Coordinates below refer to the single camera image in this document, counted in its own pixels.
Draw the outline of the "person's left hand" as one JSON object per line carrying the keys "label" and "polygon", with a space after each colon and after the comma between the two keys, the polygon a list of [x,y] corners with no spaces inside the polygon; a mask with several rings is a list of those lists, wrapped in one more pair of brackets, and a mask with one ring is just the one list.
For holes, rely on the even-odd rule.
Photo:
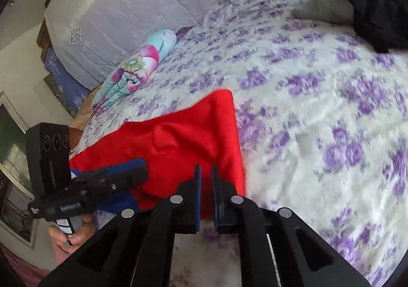
{"label": "person's left hand", "polygon": [[69,255],[87,242],[95,232],[96,225],[93,222],[93,215],[91,214],[82,215],[82,226],[72,235],[67,235],[54,226],[48,228],[52,243]]}

